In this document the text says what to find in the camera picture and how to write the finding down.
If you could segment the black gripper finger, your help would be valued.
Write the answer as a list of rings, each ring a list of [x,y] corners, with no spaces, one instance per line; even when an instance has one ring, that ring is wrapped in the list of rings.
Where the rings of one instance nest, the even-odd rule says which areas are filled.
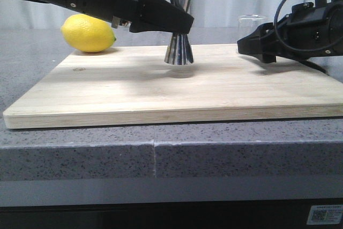
[[[262,63],[276,62],[276,56],[263,53],[262,37],[267,35],[272,25],[259,25],[251,34],[237,41],[239,54],[255,57]]]
[[[162,31],[188,34],[194,17],[166,0],[138,0],[132,33]]]

